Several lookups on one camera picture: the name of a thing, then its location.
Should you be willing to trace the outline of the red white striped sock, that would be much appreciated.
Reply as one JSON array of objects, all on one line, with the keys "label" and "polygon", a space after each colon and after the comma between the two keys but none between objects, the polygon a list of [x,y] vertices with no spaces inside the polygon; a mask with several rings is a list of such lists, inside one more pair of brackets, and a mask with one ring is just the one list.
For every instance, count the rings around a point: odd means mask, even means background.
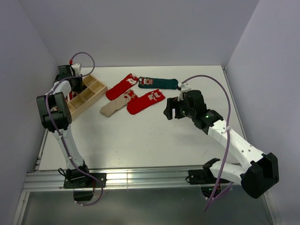
[{"label": "red white striped sock", "polygon": [[76,92],[70,92],[70,93],[68,93],[67,94],[67,96],[66,96],[66,101],[67,102],[70,102],[73,98],[75,98],[77,96],[77,93]]}]

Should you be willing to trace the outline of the wooden compartment tray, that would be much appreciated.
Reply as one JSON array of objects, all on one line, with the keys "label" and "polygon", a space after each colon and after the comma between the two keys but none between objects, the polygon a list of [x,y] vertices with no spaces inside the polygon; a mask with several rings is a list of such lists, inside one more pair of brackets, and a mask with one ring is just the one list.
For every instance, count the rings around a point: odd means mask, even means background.
[{"label": "wooden compartment tray", "polygon": [[92,75],[82,80],[83,91],[70,102],[67,102],[72,121],[96,103],[108,91],[107,86]]}]

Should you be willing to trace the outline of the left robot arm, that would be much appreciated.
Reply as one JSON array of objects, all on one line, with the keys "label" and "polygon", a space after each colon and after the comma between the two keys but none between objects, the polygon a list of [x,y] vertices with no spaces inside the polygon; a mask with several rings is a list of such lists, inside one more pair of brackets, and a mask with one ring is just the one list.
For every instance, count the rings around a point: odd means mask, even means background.
[{"label": "left robot arm", "polygon": [[68,94],[83,90],[81,64],[59,66],[58,70],[51,90],[36,98],[39,116],[43,127],[57,140],[66,161],[66,170],[58,169],[65,180],[64,188],[86,188],[92,178],[73,139],[72,116],[66,102]]}]

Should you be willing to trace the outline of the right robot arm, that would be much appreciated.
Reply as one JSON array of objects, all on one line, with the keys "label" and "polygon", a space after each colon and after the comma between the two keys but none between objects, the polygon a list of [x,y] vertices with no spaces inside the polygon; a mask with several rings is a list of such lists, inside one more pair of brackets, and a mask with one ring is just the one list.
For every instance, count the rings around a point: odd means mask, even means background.
[{"label": "right robot arm", "polygon": [[213,158],[202,169],[188,172],[191,185],[215,183],[220,175],[221,183],[239,184],[257,199],[278,183],[278,158],[273,153],[265,154],[230,128],[218,112],[207,108],[199,90],[187,91],[182,98],[168,98],[164,115],[168,120],[190,118],[196,128],[219,142],[239,162],[223,164],[221,159]]}]

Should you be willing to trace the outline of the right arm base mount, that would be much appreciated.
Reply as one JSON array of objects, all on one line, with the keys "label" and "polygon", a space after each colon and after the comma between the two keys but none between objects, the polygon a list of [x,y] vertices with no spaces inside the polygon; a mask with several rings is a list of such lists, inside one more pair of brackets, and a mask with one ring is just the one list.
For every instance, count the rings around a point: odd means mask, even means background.
[{"label": "right arm base mount", "polygon": [[201,187],[203,196],[208,199],[213,192],[217,179],[207,170],[189,170],[185,181],[190,185],[209,185]]}]

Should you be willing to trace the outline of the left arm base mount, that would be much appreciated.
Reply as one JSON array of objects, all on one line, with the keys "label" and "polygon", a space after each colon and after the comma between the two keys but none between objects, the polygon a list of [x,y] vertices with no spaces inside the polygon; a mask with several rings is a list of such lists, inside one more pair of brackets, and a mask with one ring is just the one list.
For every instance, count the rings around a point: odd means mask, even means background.
[{"label": "left arm base mount", "polygon": [[73,190],[73,199],[77,202],[87,203],[94,197],[96,188],[106,186],[106,173],[92,173],[92,176],[100,182],[96,182],[91,177],[82,177],[76,180],[65,179],[63,188]]}]

